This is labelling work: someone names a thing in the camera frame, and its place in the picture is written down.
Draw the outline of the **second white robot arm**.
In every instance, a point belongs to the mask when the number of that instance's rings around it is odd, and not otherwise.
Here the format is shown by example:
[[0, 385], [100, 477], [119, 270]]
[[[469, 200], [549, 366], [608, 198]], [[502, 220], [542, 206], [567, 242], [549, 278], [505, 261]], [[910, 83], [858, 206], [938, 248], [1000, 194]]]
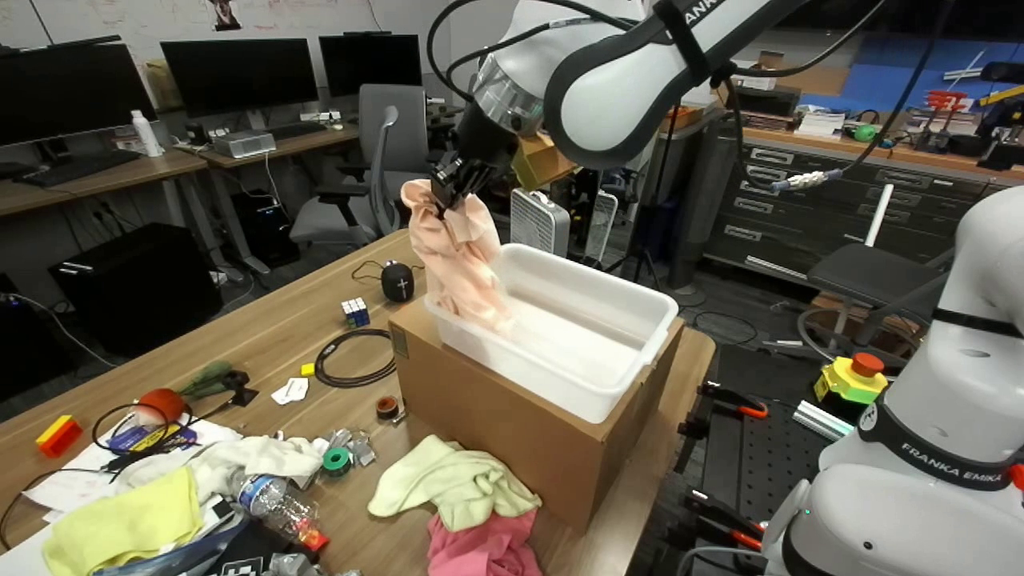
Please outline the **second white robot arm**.
[[959, 217], [914, 356], [762, 543], [764, 576], [1024, 576], [1024, 184]]

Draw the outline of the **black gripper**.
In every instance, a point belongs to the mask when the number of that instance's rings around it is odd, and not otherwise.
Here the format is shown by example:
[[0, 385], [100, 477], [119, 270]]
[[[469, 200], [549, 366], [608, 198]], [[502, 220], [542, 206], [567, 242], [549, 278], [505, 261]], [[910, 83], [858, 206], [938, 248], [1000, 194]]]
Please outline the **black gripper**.
[[466, 106], [453, 129], [453, 160], [441, 160], [432, 177], [432, 198], [447, 211], [465, 211], [476, 193], [513, 184], [519, 138], [495, 126], [480, 106]]

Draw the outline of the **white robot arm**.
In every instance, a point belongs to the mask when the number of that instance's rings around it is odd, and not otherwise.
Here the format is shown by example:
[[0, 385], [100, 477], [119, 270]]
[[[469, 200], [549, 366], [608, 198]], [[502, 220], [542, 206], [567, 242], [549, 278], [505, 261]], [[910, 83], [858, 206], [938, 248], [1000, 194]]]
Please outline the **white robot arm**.
[[432, 177], [451, 211], [521, 135], [546, 135], [584, 169], [633, 160], [664, 111], [810, 0], [516, 0], [498, 41], [429, 61], [469, 108]]

